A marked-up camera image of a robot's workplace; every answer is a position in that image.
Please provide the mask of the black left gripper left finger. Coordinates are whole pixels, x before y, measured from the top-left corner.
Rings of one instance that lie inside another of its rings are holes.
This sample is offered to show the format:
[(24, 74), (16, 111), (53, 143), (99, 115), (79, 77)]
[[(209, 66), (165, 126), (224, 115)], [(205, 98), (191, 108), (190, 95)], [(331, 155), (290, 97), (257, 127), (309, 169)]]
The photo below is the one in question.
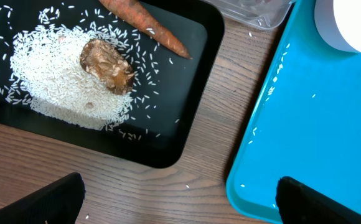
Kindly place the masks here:
[(85, 199), (81, 175), (73, 172), (0, 209), (0, 223), (75, 223)]

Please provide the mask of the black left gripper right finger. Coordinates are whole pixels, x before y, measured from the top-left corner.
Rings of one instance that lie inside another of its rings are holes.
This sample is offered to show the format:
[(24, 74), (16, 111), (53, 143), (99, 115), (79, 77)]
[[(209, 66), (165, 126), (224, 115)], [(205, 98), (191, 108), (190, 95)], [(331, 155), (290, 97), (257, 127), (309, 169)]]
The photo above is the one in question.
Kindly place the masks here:
[(284, 224), (361, 224), (361, 214), (288, 176), (278, 181), (276, 204)]

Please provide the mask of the white rice pile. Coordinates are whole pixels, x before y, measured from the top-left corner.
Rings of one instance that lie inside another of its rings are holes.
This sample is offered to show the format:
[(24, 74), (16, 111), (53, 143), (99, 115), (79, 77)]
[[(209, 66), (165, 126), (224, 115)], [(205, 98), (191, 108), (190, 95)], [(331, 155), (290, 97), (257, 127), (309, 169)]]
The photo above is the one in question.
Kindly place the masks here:
[[(80, 65), (84, 45), (105, 40), (130, 65), (131, 90), (116, 95)], [(164, 67), (160, 45), (93, 1), (0, 1), (0, 120), (32, 118), (112, 131), (152, 118)]]

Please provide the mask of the brown nut clump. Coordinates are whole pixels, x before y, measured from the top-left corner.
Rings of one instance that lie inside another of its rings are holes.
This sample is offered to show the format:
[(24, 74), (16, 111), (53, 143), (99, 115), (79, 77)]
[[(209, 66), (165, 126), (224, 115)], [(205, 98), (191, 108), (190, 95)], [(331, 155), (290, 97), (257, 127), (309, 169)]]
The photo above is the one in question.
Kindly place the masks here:
[(115, 95), (125, 95), (133, 89), (135, 72), (132, 66), (106, 40), (89, 40), (80, 54), (80, 65)]

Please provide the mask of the pink bowl with nuts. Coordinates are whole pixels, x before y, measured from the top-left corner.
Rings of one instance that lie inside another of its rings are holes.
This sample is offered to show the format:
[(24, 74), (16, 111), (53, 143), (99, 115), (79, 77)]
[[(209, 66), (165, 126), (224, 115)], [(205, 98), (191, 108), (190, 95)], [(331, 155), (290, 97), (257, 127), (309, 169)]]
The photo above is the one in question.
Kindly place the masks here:
[(361, 54), (361, 0), (316, 0), (314, 22), (328, 45)]

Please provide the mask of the orange carrot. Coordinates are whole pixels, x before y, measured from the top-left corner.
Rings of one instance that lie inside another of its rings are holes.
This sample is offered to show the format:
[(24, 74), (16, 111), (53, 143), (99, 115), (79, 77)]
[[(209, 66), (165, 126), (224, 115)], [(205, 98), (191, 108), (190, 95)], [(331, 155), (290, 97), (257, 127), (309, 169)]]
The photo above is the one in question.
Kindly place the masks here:
[(147, 34), (175, 54), (191, 59), (184, 44), (137, 0), (99, 0), (114, 15)]

